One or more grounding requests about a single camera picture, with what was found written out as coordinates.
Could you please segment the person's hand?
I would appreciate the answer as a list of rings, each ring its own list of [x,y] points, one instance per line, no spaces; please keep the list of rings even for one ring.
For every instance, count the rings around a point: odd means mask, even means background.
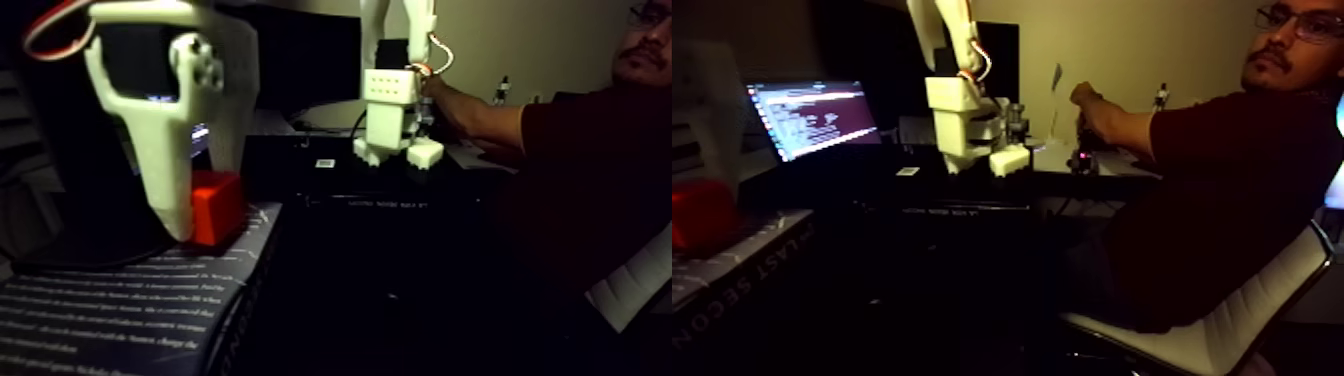
[[[1106,103],[1105,98],[1087,81],[1079,82],[1071,90],[1070,101],[1079,107],[1082,115],[1087,115],[1094,107]]]

